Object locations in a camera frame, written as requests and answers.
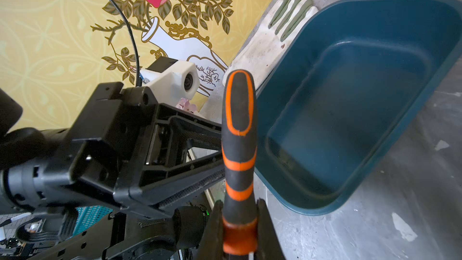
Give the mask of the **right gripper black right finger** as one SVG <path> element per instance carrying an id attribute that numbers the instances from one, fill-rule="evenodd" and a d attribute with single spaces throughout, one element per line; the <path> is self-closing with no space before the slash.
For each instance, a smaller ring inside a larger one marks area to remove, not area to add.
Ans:
<path id="1" fill-rule="evenodd" d="M 267 204 L 263 199 L 258 199 L 257 206 L 257 250 L 256 260 L 284 260 Z"/>

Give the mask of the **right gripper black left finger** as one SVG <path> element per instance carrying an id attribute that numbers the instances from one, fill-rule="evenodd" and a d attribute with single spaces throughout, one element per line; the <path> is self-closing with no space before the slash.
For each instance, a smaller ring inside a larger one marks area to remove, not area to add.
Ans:
<path id="1" fill-rule="evenodd" d="M 200 241 L 197 260 L 223 260 L 223 202 L 216 201 Z"/>

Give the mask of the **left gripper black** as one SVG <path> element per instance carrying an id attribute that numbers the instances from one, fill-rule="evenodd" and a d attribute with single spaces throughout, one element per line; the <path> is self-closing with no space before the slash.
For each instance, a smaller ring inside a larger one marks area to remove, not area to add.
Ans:
<path id="1" fill-rule="evenodd" d="M 145 87 L 97 86 L 43 171 L 56 204 L 102 205 L 163 219 L 225 176 L 221 126 Z"/>

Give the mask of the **orange black upside-down long-nose pliers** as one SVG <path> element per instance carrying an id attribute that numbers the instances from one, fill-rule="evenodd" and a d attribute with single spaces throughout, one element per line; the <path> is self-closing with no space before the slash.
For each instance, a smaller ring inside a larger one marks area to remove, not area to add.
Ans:
<path id="1" fill-rule="evenodd" d="M 222 210 L 223 251 L 229 260 L 247 260 L 257 249 L 253 189 L 257 154 L 255 101 L 255 85 L 250 72 L 231 72 L 223 97 L 221 134 L 226 183 Z"/>

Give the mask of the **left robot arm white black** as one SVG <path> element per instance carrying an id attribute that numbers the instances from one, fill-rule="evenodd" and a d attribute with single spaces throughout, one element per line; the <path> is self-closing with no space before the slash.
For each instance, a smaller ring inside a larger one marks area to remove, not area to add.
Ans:
<path id="1" fill-rule="evenodd" d="M 98 85 L 69 128 L 14 130 L 21 115 L 2 92 L 2 214 L 104 206 L 164 219 L 224 177 L 221 125 L 146 87 Z"/>

